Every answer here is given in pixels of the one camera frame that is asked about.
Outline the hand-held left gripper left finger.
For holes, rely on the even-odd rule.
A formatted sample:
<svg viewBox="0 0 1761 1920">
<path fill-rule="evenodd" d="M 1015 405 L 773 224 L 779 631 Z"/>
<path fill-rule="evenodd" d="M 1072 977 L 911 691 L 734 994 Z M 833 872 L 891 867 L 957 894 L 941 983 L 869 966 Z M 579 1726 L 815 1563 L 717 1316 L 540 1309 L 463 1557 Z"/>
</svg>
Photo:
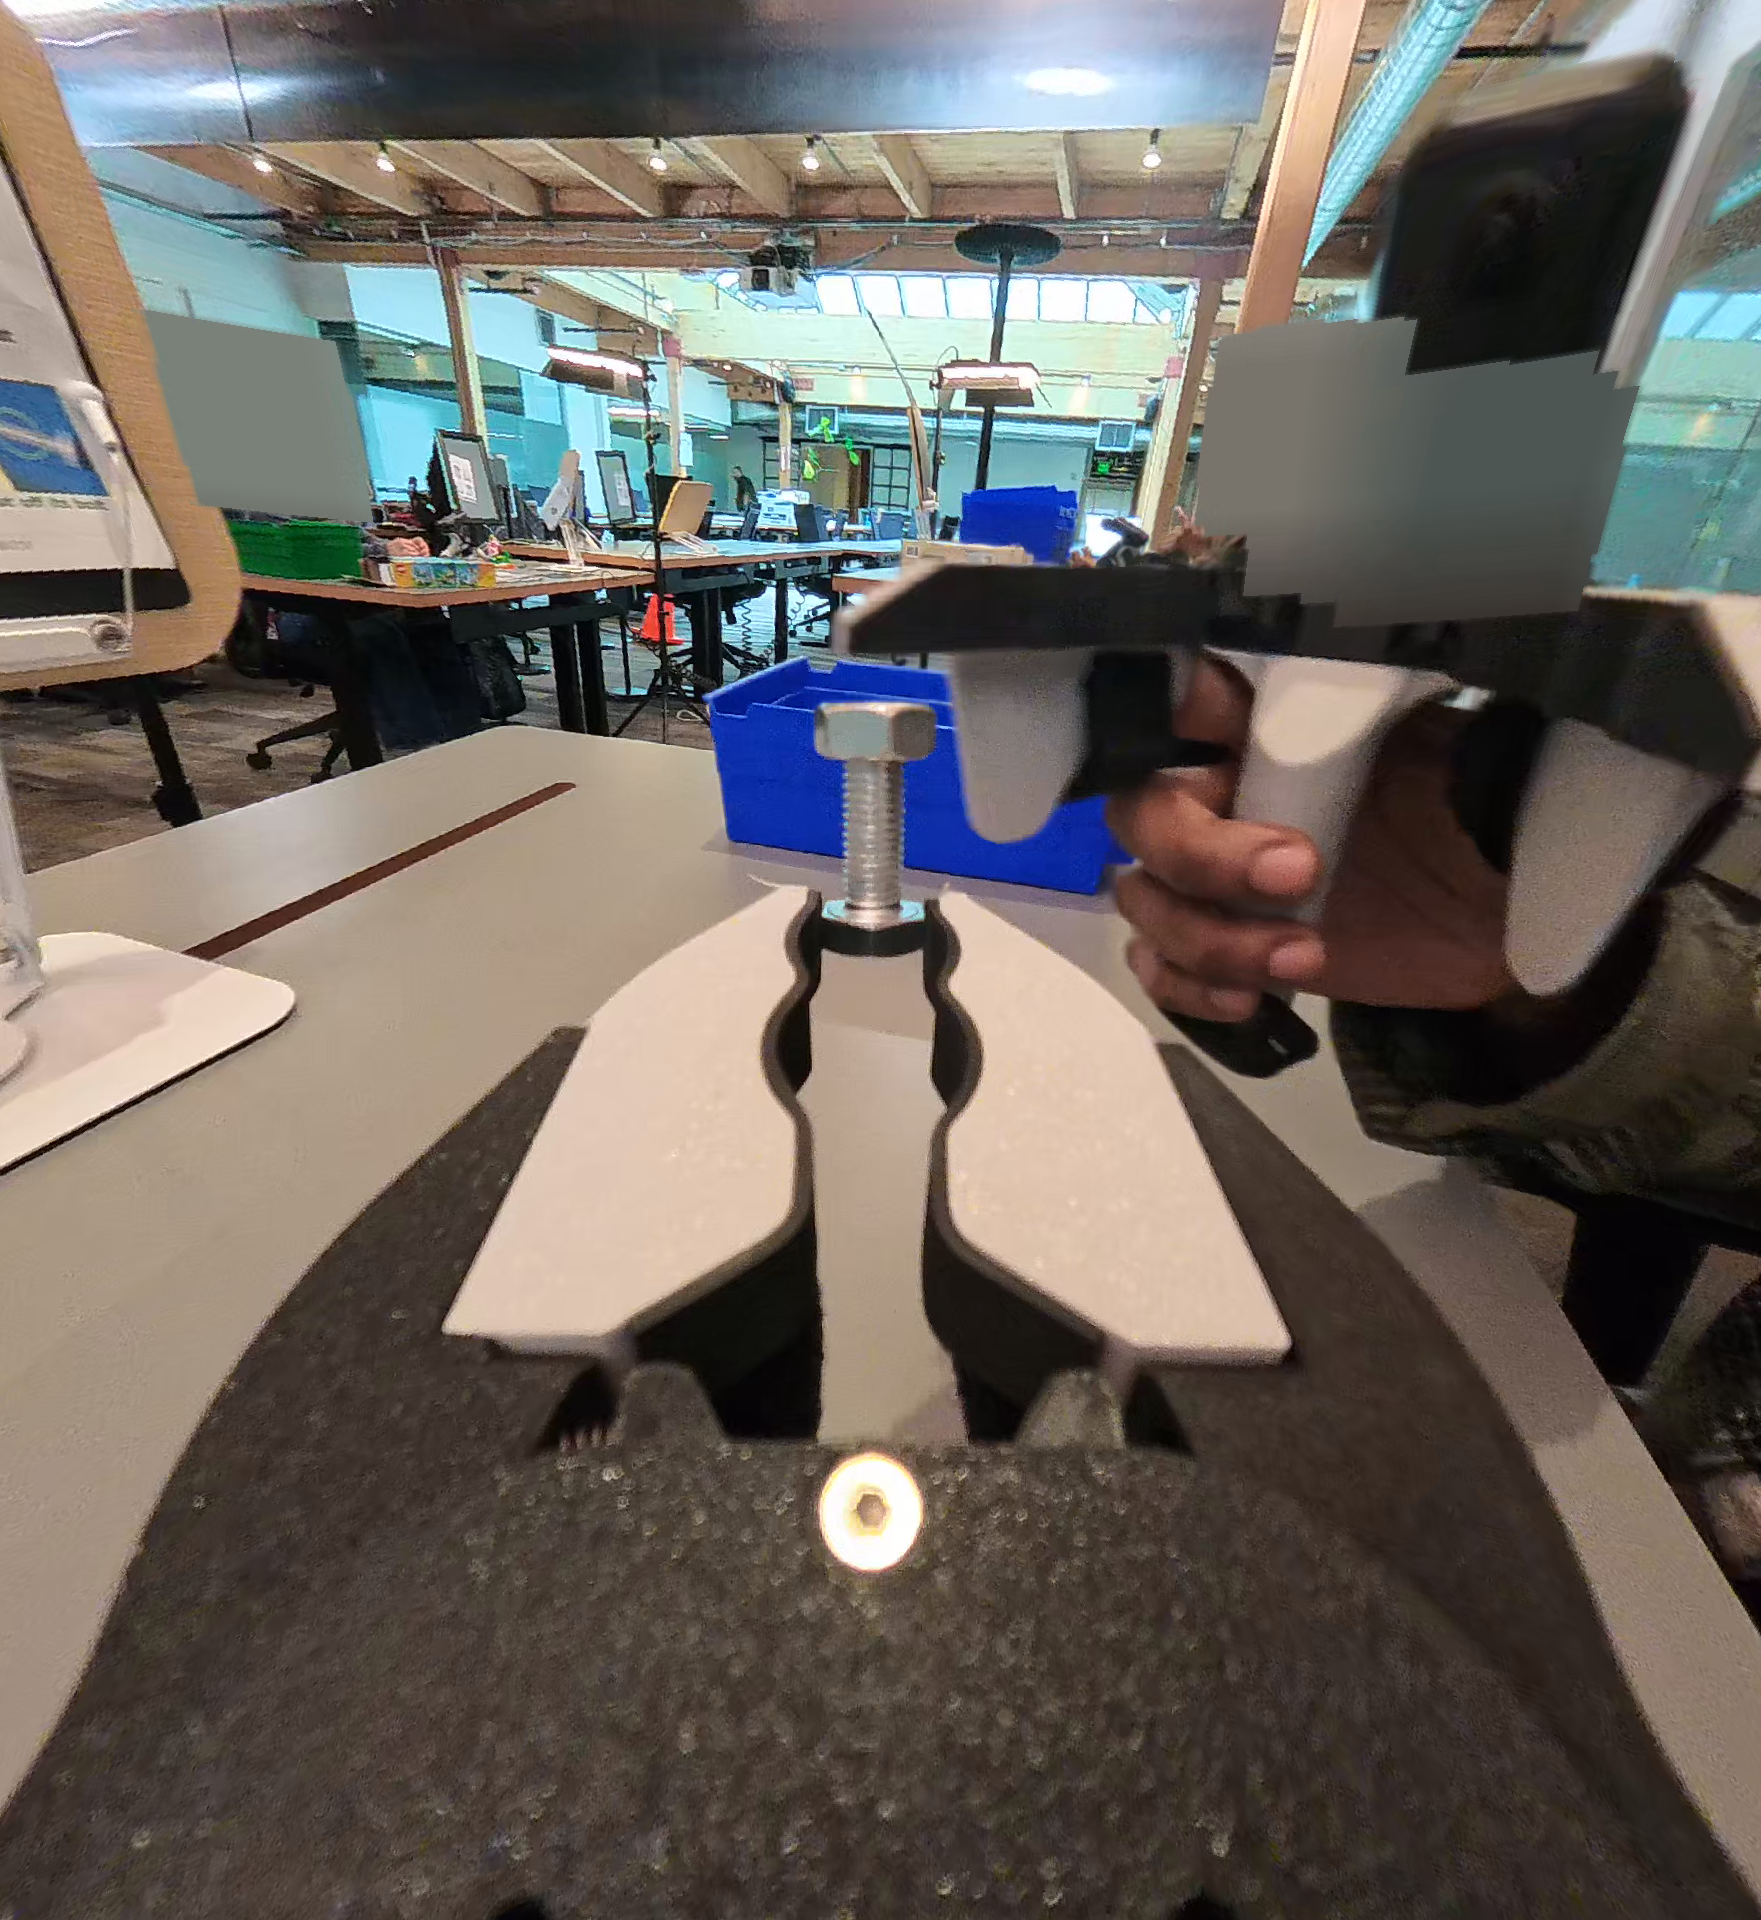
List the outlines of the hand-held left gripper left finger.
<svg viewBox="0 0 1761 1920">
<path fill-rule="evenodd" d="M 441 1331 L 630 1369 L 751 1369 L 815 1303 L 805 947 L 768 885 L 590 1016 Z"/>
</svg>

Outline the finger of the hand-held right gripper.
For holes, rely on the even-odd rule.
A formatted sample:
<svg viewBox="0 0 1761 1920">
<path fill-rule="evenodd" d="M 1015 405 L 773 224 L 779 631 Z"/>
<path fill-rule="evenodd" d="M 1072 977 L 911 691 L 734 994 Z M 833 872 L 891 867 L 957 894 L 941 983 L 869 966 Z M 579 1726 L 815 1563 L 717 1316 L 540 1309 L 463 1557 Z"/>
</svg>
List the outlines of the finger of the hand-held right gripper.
<svg viewBox="0 0 1761 1920">
<path fill-rule="evenodd" d="M 1711 814 L 1761 804 L 1761 594 L 1589 590 L 1539 687 L 1508 972 L 1577 983 Z"/>
<path fill-rule="evenodd" d="M 1209 642 L 1247 637 L 1252 600 L 1228 565 L 901 571 L 848 600 L 833 645 L 848 660 L 945 661 L 970 826 L 1033 837 L 1061 802 L 1109 799 L 1131 844 L 1249 844 L 1227 816 L 1249 715 Z"/>
</svg>

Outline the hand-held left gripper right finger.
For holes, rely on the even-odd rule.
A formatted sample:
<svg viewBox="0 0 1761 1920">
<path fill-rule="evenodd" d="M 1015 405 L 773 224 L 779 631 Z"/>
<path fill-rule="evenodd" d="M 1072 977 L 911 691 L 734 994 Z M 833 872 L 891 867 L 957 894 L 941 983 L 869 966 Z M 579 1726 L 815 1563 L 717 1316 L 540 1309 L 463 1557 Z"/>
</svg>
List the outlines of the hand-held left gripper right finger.
<svg viewBox="0 0 1761 1920">
<path fill-rule="evenodd" d="M 960 1369 L 1276 1365 L 1276 1298 L 1138 1018 L 980 899 L 927 909 L 921 1303 Z"/>
</svg>

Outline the steel hex bolt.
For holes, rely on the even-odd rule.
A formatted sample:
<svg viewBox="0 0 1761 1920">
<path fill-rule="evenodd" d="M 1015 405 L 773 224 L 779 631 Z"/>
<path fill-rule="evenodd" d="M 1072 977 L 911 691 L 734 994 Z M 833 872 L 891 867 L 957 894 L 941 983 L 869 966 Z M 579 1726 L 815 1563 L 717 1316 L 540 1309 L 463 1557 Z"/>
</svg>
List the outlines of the steel hex bolt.
<svg viewBox="0 0 1761 1920">
<path fill-rule="evenodd" d="M 925 905 L 901 892 L 906 804 L 904 762 L 843 762 L 840 897 L 820 903 L 824 947 L 854 956 L 897 956 L 921 946 Z"/>
</svg>

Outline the blue plastic bin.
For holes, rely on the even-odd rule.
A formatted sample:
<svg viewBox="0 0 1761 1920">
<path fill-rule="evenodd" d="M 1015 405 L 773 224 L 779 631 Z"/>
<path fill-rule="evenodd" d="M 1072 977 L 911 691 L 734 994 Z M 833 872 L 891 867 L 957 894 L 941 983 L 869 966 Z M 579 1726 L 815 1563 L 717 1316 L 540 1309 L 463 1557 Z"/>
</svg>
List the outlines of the blue plastic bin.
<svg viewBox="0 0 1761 1920">
<path fill-rule="evenodd" d="M 1096 896 L 1125 860 L 1096 799 L 1059 807 L 1030 838 L 1001 844 L 980 837 L 962 802 L 943 674 L 868 660 L 787 660 L 706 698 L 727 838 L 839 854 L 843 775 L 816 751 L 815 712 L 868 701 L 925 706 L 938 720 L 934 753 L 906 773 L 908 868 Z"/>
</svg>

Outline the person's right forearm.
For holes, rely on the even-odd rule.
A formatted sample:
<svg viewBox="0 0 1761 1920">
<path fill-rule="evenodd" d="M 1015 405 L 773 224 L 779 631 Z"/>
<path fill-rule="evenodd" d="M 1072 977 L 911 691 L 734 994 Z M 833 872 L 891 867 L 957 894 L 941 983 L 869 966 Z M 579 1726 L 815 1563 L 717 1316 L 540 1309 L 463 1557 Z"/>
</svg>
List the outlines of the person's right forearm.
<svg viewBox="0 0 1761 1920">
<path fill-rule="evenodd" d="M 1761 903 L 1668 892 L 1619 999 L 1530 1014 L 1339 1003 L 1332 1038 L 1362 1130 L 1506 1186 L 1632 1195 L 1761 1233 Z"/>
</svg>

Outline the person's right hand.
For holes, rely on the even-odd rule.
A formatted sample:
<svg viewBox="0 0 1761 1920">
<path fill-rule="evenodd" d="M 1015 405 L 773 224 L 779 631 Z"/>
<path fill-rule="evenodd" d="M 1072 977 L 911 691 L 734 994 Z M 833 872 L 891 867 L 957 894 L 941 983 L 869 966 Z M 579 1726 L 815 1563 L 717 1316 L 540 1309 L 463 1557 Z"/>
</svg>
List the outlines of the person's right hand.
<svg viewBox="0 0 1761 1920">
<path fill-rule="evenodd" d="M 1173 771 L 1107 802 L 1129 850 L 1115 880 L 1128 963 L 1164 1012 L 1249 1020 L 1285 988 L 1332 1003 L 1470 1012 L 1510 986 L 1505 878 L 1458 826 L 1449 769 L 1463 715 L 1416 707 L 1382 745 L 1345 849 L 1328 870 L 1294 828 L 1237 799 L 1252 694 L 1204 660 L 1178 731 L 1227 759 Z"/>
</svg>

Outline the tall blue storage crate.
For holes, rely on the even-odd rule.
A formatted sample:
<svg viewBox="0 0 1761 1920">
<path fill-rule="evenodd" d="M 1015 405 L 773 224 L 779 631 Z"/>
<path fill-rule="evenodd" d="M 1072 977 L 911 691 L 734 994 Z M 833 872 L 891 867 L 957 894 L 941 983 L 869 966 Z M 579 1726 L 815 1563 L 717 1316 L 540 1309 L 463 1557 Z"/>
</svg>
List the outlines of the tall blue storage crate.
<svg viewBox="0 0 1761 1920">
<path fill-rule="evenodd" d="M 1057 486 L 964 491 L 956 543 L 1016 547 L 1036 565 L 1064 565 L 1079 525 L 1079 494 Z"/>
</svg>

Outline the black tripod stand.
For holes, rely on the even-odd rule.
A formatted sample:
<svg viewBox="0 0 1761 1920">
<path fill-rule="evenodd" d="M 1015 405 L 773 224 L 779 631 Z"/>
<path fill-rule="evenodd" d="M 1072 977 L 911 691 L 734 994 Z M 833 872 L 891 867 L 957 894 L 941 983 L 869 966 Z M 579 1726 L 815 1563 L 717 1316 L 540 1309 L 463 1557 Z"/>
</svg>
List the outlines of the black tripod stand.
<svg viewBox="0 0 1761 1920">
<path fill-rule="evenodd" d="M 666 533 L 662 519 L 662 467 L 659 467 L 659 441 L 662 441 L 662 419 L 654 403 L 654 377 L 646 360 L 635 359 L 632 363 L 632 375 L 627 377 L 627 386 L 632 386 L 641 405 L 641 441 L 646 449 L 646 491 L 650 505 L 650 541 L 652 541 L 652 593 L 671 594 L 669 590 L 669 571 L 666 563 Z M 696 701 L 702 695 L 702 686 L 698 674 L 691 666 L 679 669 L 674 666 L 674 649 L 656 651 L 656 669 L 648 689 L 627 707 L 626 717 L 615 725 L 612 736 L 626 736 L 630 727 L 644 715 L 648 707 L 658 707 L 659 720 L 659 740 L 662 744 L 669 741 L 669 731 L 674 725 L 674 713 L 682 703 Z"/>
</svg>

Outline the wooden top office desk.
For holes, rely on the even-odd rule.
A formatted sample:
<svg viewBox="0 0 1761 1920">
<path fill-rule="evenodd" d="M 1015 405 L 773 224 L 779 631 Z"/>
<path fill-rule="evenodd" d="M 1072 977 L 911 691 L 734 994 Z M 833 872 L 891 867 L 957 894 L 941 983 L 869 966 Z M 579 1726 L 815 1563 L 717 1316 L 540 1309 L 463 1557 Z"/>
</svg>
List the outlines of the wooden top office desk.
<svg viewBox="0 0 1761 1920">
<path fill-rule="evenodd" d="M 646 588 L 652 584 L 652 573 L 624 577 L 610 568 L 523 565 L 497 571 L 490 587 L 469 588 L 287 580 L 245 573 L 239 584 L 263 608 L 303 610 L 335 625 L 373 612 L 439 612 L 457 639 L 508 643 L 531 636 L 547 637 L 560 729 L 606 736 L 610 715 L 600 625 L 612 610 L 610 593 L 626 587 Z"/>
</svg>

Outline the instruction sheet on white stand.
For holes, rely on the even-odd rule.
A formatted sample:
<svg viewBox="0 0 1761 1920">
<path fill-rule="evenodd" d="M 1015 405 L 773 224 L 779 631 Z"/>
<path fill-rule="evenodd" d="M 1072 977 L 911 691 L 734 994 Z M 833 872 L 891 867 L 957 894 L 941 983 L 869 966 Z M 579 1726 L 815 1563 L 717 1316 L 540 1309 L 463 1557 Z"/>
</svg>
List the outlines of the instruction sheet on white stand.
<svg viewBox="0 0 1761 1920">
<path fill-rule="evenodd" d="M 173 568 L 0 574 L 0 691 L 142 677 L 205 658 L 233 622 L 232 538 L 177 447 L 145 310 L 28 27 L 0 4 L 0 152 L 93 383 L 72 402 L 102 465 L 147 498 Z M 0 748 L 0 1175 L 235 1053 L 294 1011 L 289 986 L 112 934 L 35 929 Z"/>
</svg>

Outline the black pole patio heater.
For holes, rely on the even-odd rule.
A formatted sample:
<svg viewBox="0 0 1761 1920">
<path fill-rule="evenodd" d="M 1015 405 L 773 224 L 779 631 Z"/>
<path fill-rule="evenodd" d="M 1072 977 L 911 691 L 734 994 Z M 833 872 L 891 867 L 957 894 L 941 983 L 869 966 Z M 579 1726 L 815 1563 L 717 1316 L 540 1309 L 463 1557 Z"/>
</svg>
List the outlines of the black pole patio heater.
<svg viewBox="0 0 1761 1920">
<path fill-rule="evenodd" d="M 932 390 L 940 402 L 962 398 L 980 413 L 972 490 L 984 491 L 998 413 L 1030 407 L 1040 383 L 1034 363 L 1011 359 L 1004 350 L 1013 278 L 1018 268 L 1047 266 L 1057 260 L 1059 234 L 1033 224 L 984 221 L 957 229 L 954 251 L 974 266 L 991 268 L 988 350 L 943 360 L 932 375 Z"/>
</svg>

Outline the green plastic bin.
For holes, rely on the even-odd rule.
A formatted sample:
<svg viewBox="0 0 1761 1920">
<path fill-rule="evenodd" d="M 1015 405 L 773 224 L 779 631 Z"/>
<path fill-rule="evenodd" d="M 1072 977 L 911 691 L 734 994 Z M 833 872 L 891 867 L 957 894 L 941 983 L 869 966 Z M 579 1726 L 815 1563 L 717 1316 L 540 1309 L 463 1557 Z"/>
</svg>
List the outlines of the green plastic bin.
<svg viewBox="0 0 1761 1920">
<path fill-rule="evenodd" d="M 293 582 L 363 580 L 363 528 L 322 519 L 245 519 L 230 513 L 227 533 L 248 577 Z"/>
</svg>

